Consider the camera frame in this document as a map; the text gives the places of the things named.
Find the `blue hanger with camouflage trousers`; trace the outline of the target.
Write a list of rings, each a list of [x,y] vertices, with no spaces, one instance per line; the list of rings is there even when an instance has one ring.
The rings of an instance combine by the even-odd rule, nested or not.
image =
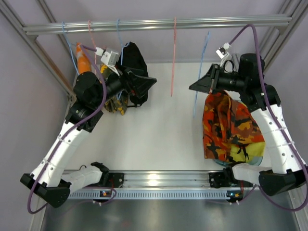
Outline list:
[[[207,45],[208,45],[208,42],[209,42],[209,38],[210,38],[210,31],[208,31],[208,33],[207,33],[207,35],[205,37],[204,46],[203,46],[202,54],[201,54],[201,60],[200,60],[199,71],[198,71],[198,79],[197,80],[199,80],[201,78],[202,66],[203,66],[205,51],[206,51],[206,48],[207,48]],[[195,91],[195,99],[194,99],[194,107],[193,107],[193,118],[195,118],[195,115],[196,115],[197,101],[198,101],[198,92]]]

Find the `orange red camouflage trousers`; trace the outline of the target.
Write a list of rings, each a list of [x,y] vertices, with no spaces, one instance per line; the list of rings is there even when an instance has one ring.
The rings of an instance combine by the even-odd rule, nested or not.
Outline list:
[[[202,125],[205,159],[229,162],[232,144],[265,142],[246,105],[234,100],[225,91],[207,96]]]

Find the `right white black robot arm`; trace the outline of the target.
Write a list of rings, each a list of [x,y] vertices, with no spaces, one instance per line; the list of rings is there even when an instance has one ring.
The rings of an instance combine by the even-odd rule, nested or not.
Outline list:
[[[225,170],[232,182],[240,180],[255,184],[268,196],[308,184],[308,166],[300,157],[285,124],[282,105],[276,89],[264,82],[265,62],[260,55],[241,55],[237,71],[226,72],[212,64],[208,72],[189,86],[190,90],[219,93],[223,90],[240,94],[266,144],[270,167],[250,165],[241,161]]]

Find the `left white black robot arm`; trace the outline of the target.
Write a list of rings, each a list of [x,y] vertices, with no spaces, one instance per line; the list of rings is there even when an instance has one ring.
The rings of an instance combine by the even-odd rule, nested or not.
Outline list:
[[[62,129],[41,163],[25,173],[20,182],[48,205],[62,206],[71,193],[87,186],[111,185],[109,168],[99,162],[89,167],[65,174],[64,170],[77,148],[94,130],[103,116],[104,104],[125,91],[140,99],[157,82],[156,78],[141,76],[141,70],[120,67],[107,78],[96,77],[86,71],[77,77],[74,92],[76,102],[71,106]]]

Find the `black trousers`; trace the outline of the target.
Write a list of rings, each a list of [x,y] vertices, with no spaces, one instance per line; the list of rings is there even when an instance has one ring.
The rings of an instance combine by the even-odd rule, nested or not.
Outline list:
[[[123,49],[123,52],[123,66],[128,67],[136,75],[143,77],[149,76],[147,65],[138,46],[135,43],[127,43]],[[141,98],[128,94],[125,91],[121,92],[119,96],[121,103],[128,108],[140,107],[148,100],[148,92],[146,92]]]

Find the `green yellow camouflage trousers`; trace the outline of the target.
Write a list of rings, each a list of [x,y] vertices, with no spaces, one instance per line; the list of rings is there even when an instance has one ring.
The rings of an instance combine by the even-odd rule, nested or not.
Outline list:
[[[104,64],[100,66],[100,73],[105,81],[107,81],[110,76],[115,77],[113,71]],[[123,91],[119,95],[112,97],[105,103],[104,108],[110,113],[119,112],[123,116],[128,108],[128,94]]]

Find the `blue hanger with black trousers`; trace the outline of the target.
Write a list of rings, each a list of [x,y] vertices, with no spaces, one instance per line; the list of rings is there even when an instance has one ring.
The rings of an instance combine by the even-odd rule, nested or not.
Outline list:
[[[124,48],[127,47],[127,45],[123,44],[123,40],[122,40],[122,37],[120,35],[120,30],[119,30],[119,23],[120,23],[120,19],[118,18],[117,21],[116,21],[116,30],[117,30],[118,40],[119,40],[120,46],[121,46],[120,65],[123,65],[123,51],[124,51]]]

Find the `orange white trousers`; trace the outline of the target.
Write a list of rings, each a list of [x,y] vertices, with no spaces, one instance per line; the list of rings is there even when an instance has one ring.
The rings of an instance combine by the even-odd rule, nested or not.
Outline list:
[[[79,74],[91,72],[91,63],[80,47],[80,43],[76,44],[77,70]]]

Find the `teal transparent plastic bin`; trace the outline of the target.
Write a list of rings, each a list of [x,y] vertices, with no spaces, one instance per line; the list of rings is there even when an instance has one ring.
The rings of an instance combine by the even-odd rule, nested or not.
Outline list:
[[[259,166],[261,164],[262,160],[263,160],[263,157],[253,156],[252,160],[248,161],[247,163],[250,164],[250,165],[253,165],[253,166]],[[229,166],[229,165],[232,165],[232,164],[243,163],[243,161],[234,161],[234,160],[232,160],[231,162],[227,162],[227,161],[222,161],[222,160],[214,159],[213,161],[216,164],[218,164],[220,166],[223,166],[223,167],[226,167],[226,166]]]

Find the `aluminium hanging rail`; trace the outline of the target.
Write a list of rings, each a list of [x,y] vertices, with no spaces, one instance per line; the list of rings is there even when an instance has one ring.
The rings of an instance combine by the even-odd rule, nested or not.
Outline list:
[[[140,30],[172,30],[172,29],[201,29],[201,28],[236,28],[246,24],[257,27],[288,26],[292,17],[286,14],[253,15],[237,17],[211,17],[211,18],[180,18],[157,20],[124,20],[109,22],[68,22],[28,24],[23,26],[27,35],[49,35],[62,33],[83,32],[116,32]]]

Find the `aluminium frame right post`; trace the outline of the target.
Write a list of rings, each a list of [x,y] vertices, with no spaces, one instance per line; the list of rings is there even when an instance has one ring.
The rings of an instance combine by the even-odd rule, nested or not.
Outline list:
[[[307,15],[306,0],[282,0],[270,13],[239,15],[232,20],[238,26],[252,24],[256,29],[265,30],[259,39],[259,47],[268,70]]]

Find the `aluminium frame post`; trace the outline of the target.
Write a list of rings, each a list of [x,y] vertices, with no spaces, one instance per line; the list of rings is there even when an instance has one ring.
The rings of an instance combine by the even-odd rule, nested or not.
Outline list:
[[[259,47],[268,70],[307,15],[306,0],[282,0],[270,13],[239,15],[232,20],[238,26],[252,24],[256,29],[265,30],[259,39]]]
[[[56,63],[48,55],[46,50],[37,41],[37,35],[27,35],[24,31],[25,24],[23,20],[19,17],[18,13],[13,9],[11,4],[7,0],[2,0],[0,2],[0,14],[6,19],[6,21],[12,26],[12,28],[17,32],[19,37],[26,43],[30,50],[39,59],[41,64],[51,73],[52,77],[61,86],[62,90],[66,93],[67,98],[67,110],[73,105],[76,100],[75,94],[73,93],[73,88],[64,74],[61,72]]]

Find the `aluminium frame left post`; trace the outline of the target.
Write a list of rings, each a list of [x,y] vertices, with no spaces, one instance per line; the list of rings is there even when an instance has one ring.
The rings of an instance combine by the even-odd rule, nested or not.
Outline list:
[[[12,28],[17,32],[19,37],[26,43],[30,50],[39,59],[41,64],[51,73],[52,77],[61,86],[62,90],[66,93],[67,98],[67,110],[73,105],[76,100],[75,94],[73,93],[73,88],[64,74],[61,72],[56,63],[48,55],[46,50],[37,41],[37,35],[27,35],[24,31],[25,24],[23,20],[19,17],[18,13],[13,9],[11,4],[7,0],[2,0],[0,2],[0,14],[6,19],[6,21],[12,26]]]

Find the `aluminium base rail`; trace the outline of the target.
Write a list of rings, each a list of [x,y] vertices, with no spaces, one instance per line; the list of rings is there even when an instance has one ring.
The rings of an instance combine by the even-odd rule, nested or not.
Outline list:
[[[237,189],[240,187],[212,188],[209,173],[221,170],[111,170],[125,174],[123,186],[128,190],[180,190],[180,189]],[[99,187],[96,182],[85,184],[85,188]]]

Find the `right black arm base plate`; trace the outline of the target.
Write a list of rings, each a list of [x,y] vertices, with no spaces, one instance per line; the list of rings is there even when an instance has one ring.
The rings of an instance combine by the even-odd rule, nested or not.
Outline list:
[[[212,188],[236,187],[239,181],[234,178],[231,168],[223,168],[221,171],[209,173],[209,183]]]

